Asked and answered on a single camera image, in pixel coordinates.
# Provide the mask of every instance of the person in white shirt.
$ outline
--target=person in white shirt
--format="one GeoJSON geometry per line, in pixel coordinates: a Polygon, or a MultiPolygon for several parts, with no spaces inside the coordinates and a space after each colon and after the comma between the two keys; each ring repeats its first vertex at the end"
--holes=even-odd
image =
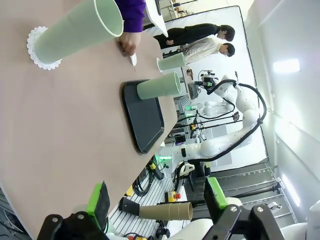
{"type": "Polygon", "coordinates": [[[235,47],[231,43],[222,44],[220,41],[210,37],[188,44],[186,48],[187,51],[183,52],[186,64],[193,63],[211,54],[221,53],[228,57],[232,57],[235,54],[235,47]]]}

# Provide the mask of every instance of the ceiling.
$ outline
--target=ceiling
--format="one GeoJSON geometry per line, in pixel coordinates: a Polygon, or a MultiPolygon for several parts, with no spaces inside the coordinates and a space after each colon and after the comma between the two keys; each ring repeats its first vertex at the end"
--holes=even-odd
{"type": "Polygon", "coordinates": [[[301,222],[320,199],[319,10],[319,0],[255,0],[245,21],[257,87],[268,107],[262,129],[270,163],[293,184],[301,204],[288,198],[301,222]],[[273,71],[273,63],[289,59],[299,60],[300,71],[273,71]]]}

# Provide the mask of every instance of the white shirt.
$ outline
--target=white shirt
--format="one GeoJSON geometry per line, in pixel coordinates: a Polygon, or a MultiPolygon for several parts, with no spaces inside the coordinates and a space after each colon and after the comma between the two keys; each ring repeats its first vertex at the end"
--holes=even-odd
{"type": "Polygon", "coordinates": [[[220,41],[209,37],[188,44],[187,51],[183,53],[186,64],[193,63],[211,54],[218,54],[221,45],[220,41]]]}

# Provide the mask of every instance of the person in black clothing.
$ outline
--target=person in black clothing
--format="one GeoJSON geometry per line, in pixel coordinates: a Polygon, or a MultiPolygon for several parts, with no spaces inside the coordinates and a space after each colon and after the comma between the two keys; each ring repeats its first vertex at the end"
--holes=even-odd
{"type": "Polygon", "coordinates": [[[225,39],[231,42],[235,36],[235,29],[229,25],[217,26],[210,23],[202,23],[185,28],[171,28],[168,30],[168,37],[165,35],[154,36],[158,40],[161,49],[192,44],[209,35],[216,35],[219,39],[225,39]]]}

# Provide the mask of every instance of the bolt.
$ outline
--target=bolt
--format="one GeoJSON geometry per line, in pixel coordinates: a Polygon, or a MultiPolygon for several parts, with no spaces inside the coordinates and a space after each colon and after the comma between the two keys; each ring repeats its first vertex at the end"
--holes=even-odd
{"type": "Polygon", "coordinates": [[[236,211],[237,211],[237,207],[236,207],[236,206],[232,206],[232,207],[230,207],[230,210],[231,210],[232,212],[236,212],[236,211]]]}

